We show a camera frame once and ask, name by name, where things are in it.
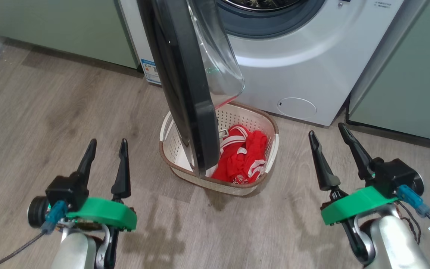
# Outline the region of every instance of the washing machine door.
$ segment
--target washing machine door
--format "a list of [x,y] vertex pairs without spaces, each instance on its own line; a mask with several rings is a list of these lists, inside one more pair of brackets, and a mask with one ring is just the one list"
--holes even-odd
[[214,0],[138,0],[150,50],[186,156],[202,177],[220,158],[215,109],[244,80]]

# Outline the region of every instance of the white plastic basket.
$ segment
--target white plastic basket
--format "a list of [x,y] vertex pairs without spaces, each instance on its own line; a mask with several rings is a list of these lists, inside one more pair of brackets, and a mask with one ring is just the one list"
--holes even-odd
[[211,177],[198,178],[192,172],[185,152],[181,146],[179,136],[174,126],[174,121],[170,112],[165,117],[160,131],[159,150],[164,161],[169,165],[172,172],[178,177],[198,186],[220,191],[226,194],[243,196],[251,193],[263,182],[270,172],[278,151],[278,126],[271,117],[263,111],[251,108],[242,104],[231,102],[217,109],[218,128],[228,129],[236,124],[242,124],[249,131],[260,130],[268,138],[265,158],[268,160],[265,171],[251,184],[239,185],[229,182],[222,182]]

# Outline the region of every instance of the white washing machine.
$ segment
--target white washing machine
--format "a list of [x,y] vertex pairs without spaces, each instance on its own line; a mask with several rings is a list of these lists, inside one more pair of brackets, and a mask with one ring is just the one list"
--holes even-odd
[[[119,0],[150,82],[157,69],[134,0]],[[403,0],[217,0],[246,82],[237,101],[329,126]]]

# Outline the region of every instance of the wooden floor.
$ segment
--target wooden floor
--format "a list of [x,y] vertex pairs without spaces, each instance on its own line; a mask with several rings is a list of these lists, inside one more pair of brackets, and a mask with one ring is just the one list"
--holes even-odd
[[[56,175],[77,168],[97,138],[91,196],[110,198],[121,139],[128,140],[135,232],[119,237],[116,268],[356,268],[340,225],[325,226],[308,132],[314,129],[342,188],[363,187],[336,125],[320,128],[276,118],[280,150],[274,172],[256,194],[240,198],[178,179],[159,156],[168,107],[160,87],[135,71],[10,43],[0,53],[0,258],[37,235],[26,220],[31,199]],[[430,149],[365,133],[374,157],[400,158],[423,176],[430,204]],[[430,260],[426,219],[421,248]],[[1,268],[49,268],[60,241],[45,236]]]

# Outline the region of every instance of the green cabinet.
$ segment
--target green cabinet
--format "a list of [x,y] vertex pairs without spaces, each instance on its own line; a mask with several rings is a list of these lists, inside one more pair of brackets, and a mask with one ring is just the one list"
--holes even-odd
[[349,119],[430,139],[430,1]]
[[0,0],[0,36],[138,66],[116,0]]

